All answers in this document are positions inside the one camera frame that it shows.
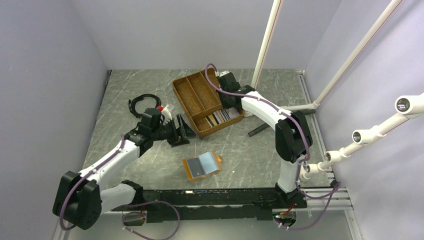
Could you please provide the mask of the black foam tube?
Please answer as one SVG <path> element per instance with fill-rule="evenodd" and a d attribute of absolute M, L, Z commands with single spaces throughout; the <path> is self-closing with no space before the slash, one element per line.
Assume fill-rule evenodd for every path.
<path fill-rule="evenodd" d="M 302 109 L 302 110 L 299 110 L 299 111 L 302 112 L 305 115 L 311 115 L 311 114 L 314 114 L 316 112 L 314 109 Z M 250 132 L 248 132 L 247 135 L 249 137 L 253 137 L 254 135 L 264 131 L 265 129 L 267 129 L 269 127 L 270 126 L 268 124 L 264 123 L 264 124 L 256 127 L 255 129 L 251 130 Z"/>

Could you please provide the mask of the stack of credit cards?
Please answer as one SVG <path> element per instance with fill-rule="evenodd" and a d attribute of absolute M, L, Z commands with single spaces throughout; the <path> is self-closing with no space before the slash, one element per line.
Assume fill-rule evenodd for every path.
<path fill-rule="evenodd" d="M 228 109 L 217 110 L 208 115 L 205 119 L 210 127 L 216 127 L 219 124 L 225 123 L 239 116 L 239 111 L 235 107 L 232 107 Z"/>

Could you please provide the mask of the grey credit card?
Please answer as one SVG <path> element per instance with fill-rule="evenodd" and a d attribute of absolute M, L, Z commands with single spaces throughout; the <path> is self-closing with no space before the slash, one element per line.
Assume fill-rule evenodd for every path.
<path fill-rule="evenodd" d="M 190 173 L 190 176 L 194 178 L 201 177 L 205 174 L 205 170 L 202 166 L 202 163 L 198 157 L 190 158 L 186 160 L 188 170 Z"/>

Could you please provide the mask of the brown woven divider tray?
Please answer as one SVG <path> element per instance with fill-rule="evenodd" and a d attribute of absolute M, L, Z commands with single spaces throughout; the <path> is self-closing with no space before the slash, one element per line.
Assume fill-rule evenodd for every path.
<path fill-rule="evenodd" d="M 187 116 L 188 122 L 200 139 L 240 122 L 245 115 L 244 111 L 240 110 L 239 115 L 232 119 L 222 123 L 213 120 L 210 123 L 214 113 L 222 110 L 223 106 L 218 93 L 209 84 L 207 78 L 214 85 L 219 85 L 212 68 L 207 71 L 207 74 L 204 70 L 201 70 L 171 82 L 173 91 Z"/>

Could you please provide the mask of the orange leather card holder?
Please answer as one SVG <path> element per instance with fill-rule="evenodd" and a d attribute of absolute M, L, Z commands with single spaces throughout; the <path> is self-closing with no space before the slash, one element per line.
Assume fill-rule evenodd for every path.
<path fill-rule="evenodd" d="M 190 172 L 189 172 L 186 160 L 191 159 L 191 158 L 199 158 L 200 159 L 202 167 L 205 171 L 205 174 L 203 176 L 196 177 L 196 178 L 192 178 L 190 176 Z M 198 156 L 191 157 L 191 158 L 185 158 L 185 159 L 182 160 L 182 164 L 183 164 L 184 170 L 187 174 L 187 178 L 188 178 L 189 181 L 195 181 L 195 180 L 199 180 L 199 179 L 202 179 L 202 178 L 206 178 L 208 176 L 217 174 L 217 173 L 222 171 L 221 162 L 223 161 L 223 159 L 220 155 L 217 155 L 214 151 L 208 151 L 208 152 L 205 152 L 203 154 L 200 154 Z"/>

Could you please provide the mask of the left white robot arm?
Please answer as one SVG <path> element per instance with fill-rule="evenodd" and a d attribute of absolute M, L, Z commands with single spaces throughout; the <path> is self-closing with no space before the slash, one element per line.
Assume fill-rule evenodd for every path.
<path fill-rule="evenodd" d="M 130 180 L 108 188 L 111 178 L 145 154 L 155 141 L 167 141 L 171 147 L 187 145 L 198 135 L 180 114 L 147 108 L 136 127 L 121 136 L 120 142 L 98 161 L 79 172 L 66 172 L 60 179 L 52 212 L 60 227 L 87 230 L 100 215 L 127 206 L 139 209 L 144 203 L 144 188 Z"/>

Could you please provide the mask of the white pvc pipe frame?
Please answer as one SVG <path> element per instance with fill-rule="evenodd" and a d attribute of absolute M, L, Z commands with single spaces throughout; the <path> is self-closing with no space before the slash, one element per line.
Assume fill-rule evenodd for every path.
<path fill-rule="evenodd" d="M 352 117 L 349 112 L 354 109 L 353 106 L 329 110 L 329 104 L 335 101 L 335 90 L 342 79 L 353 71 L 354 63 L 358 63 L 366 50 L 371 48 L 377 34 L 383 31 L 383 26 L 394 18 L 395 11 L 403 5 L 402 0 L 342 0 L 304 70 L 306 104 L 283 106 L 276 103 L 270 107 L 269 117 L 265 116 L 264 107 L 254 107 L 253 100 L 246 100 L 244 109 L 256 114 L 271 127 L 277 119 L 303 110 L 315 110 L 332 121 L 350 121 Z M 310 163 L 310 153 L 296 157 L 294 163 L 284 159 L 278 181 L 305 183 L 314 175 L 326 172 L 334 164 L 378 142 L 402 124 L 422 116 L 424 96 L 402 95 L 394 101 L 392 108 L 394 114 L 383 122 L 367 129 L 356 129 L 350 135 L 350 141 L 340 149 L 324 151 L 319 163 Z"/>

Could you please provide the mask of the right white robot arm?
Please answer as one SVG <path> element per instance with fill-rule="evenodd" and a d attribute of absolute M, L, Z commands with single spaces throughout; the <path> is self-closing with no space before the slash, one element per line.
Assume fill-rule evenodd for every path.
<path fill-rule="evenodd" d="M 311 156 L 313 140 L 305 114 L 283 109 L 253 87 L 241 86 L 229 71 L 216 71 L 214 74 L 219 82 L 217 92 L 224 108 L 250 112 L 274 130 L 275 149 L 282 159 L 275 200 L 280 207 L 289 207 L 299 194 L 300 166 Z"/>

